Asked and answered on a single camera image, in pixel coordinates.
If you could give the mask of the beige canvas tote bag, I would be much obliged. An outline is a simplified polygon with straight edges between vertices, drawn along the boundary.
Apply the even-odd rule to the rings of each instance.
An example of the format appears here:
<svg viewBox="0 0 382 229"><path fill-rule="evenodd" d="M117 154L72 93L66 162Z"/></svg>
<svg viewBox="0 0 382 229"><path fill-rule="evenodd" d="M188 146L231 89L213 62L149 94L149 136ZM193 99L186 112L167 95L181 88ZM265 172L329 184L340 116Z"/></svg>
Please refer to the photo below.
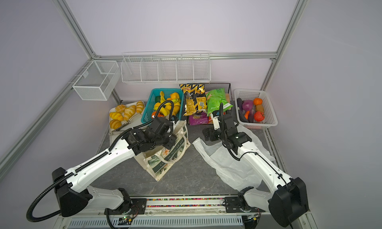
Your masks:
<svg viewBox="0 0 382 229"><path fill-rule="evenodd" d="M177 163L190 147L189 132L185 120L177 122L174 129L175 145L171 149L158 146L134 157L136 162L159 182L171 167Z"/></svg>

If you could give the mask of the green snack bag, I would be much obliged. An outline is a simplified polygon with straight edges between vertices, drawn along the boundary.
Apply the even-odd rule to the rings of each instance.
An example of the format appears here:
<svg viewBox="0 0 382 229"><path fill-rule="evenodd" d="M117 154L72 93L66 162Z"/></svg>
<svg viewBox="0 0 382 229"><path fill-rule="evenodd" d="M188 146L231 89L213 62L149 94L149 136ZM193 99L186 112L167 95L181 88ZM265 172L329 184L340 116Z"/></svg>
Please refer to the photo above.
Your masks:
<svg viewBox="0 0 382 229"><path fill-rule="evenodd" d="M224 88L210 90L206 93L207 99L207 115L211 116L214 111L219 111L221 103L223 103L223 112L230 110L233 105L226 99Z"/></svg>

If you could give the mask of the white plastic grocery bag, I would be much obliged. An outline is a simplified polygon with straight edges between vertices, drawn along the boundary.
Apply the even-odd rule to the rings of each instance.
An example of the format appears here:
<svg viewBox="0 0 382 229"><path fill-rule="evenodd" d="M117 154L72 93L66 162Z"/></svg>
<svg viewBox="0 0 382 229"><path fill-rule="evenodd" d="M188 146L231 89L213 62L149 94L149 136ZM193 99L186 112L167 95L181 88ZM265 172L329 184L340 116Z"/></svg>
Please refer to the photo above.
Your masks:
<svg viewBox="0 0 382 229"><path fill-rule="evenodd" d="M247 186L269 192L259 174L244 160L234 160L221 141L205 140L203 129L210 127L206 124L189 127L190 142L207 164L198 172L206 187L201 189L201 194L233 195Z"/></svg>

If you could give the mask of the yellow black chips bag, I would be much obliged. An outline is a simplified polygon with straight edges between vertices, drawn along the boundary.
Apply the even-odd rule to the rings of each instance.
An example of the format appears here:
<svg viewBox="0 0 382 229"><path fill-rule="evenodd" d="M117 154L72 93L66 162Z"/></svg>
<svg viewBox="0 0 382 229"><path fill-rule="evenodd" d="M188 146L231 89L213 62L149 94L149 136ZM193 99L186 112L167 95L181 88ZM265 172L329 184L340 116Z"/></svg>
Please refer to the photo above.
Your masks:
<svg viewBox="0 0 382 229"><path fill-rule="evenodd" d="M205 84L180 84L180 89L185 97L184 116L208 111Z"/></svg>

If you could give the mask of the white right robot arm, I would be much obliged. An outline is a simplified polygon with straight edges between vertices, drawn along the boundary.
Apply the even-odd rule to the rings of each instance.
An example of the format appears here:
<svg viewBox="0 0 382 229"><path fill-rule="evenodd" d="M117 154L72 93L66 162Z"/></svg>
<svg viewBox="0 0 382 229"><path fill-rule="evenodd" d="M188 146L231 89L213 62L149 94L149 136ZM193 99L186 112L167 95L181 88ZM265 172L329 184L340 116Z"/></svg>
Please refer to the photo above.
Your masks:
<svg viewBox="0 0 382 229"><path fill-rule="evenodd" d="M262 199L266 209L282 227L288 227L309 210L306 184L299 177L292 178L279 169L255 145L245 132L239 132L232 116L220 114L212 119L213 127L203 130L205 140L221 140L231 157L248 163L270 190L268 196L254 192L254 187L240 191L244 209L258 208L255 199Z"/></svg>

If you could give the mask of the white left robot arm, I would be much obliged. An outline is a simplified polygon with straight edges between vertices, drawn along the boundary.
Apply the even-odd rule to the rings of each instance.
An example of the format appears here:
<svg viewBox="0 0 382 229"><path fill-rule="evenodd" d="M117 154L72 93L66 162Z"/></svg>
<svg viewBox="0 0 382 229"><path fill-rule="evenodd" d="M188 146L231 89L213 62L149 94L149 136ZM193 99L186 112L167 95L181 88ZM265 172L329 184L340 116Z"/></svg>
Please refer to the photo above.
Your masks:
<svg viewBox="0 0 382 229"><path fill-rule="evenodd" d="M133 203L123 188L105 190L91 184L118 164L142 152L163 146L171 149L176 143L174 129L178 118L155 117L151 121L122 132L112 145L88 161L68 170L60 167L52 173L53 184L32 202L26 212L30 222L41 222L53 216L71 217L83 210L101 209L112 215L129 214ZM41 199L54 191L59 210L43 217L33 211Z"/></svg>

